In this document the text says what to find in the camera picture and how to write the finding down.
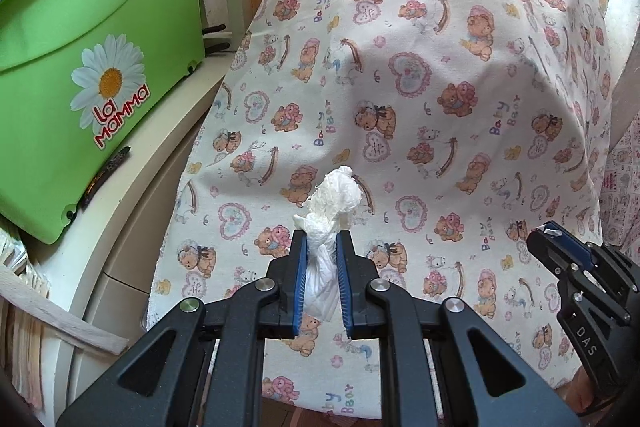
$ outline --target patterned fabric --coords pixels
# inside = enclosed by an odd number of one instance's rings
[[[527,251],[555,219],[600,238],[609,51],[598,0],[263,0],[180,181],[149,323],[213,301],[290,247],[292,214],[342,164],[356,251],[414,296],[461,296],[548,381],[579,360],[555,277]],[[338,312],[271,341],[264,396],[380,415],[375,341]]]
[[[640,115],[607,157],[600,213],[603,238],[640,263]]]

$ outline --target daisy sticker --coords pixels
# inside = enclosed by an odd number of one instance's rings
[[[100,149],[149,96],[143,57],[126,35],[117,39],[107,35],[104,45],[82,52],[82,67],[71,73],[73,83],[82,87],[71,101],[71,110],[82,109],[80,128],[92,126]]]

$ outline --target daisy flower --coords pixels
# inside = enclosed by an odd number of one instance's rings
[[[82,68],[71,73],[71,80],[82,91],[71,101],[71,110],[82,109],[80,127],[93,125],[94,134],[100,133],[100,123],[94,117],[94,107],[102,108],[110,98],[120,110],[124,102],[146,81],[142,64],[144,55],[139,47],[127,42],[126,35],[117,39],[107,35],[104,45],[96,44],[93,51],[82,52]]]

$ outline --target white cabinet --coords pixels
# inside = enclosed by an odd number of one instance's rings
[[[191,144],[232,54],[206,58],[136,126],[130,156],[53,245],[25,238],[50,281],[49,299],[95,326],[134,341]],[[82,352],[45,328],[41,353],[44,408],[54,427],[67,404],[113,362]]]

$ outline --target stack of paper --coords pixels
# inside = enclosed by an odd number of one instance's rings
[[[0,263],[43,296],[49,282],[31,264],[17,228],[0,216]],[[18,393],[36,409],[42,408],[40,340],[42,323],[0,297],[0,367],[11,376]]]

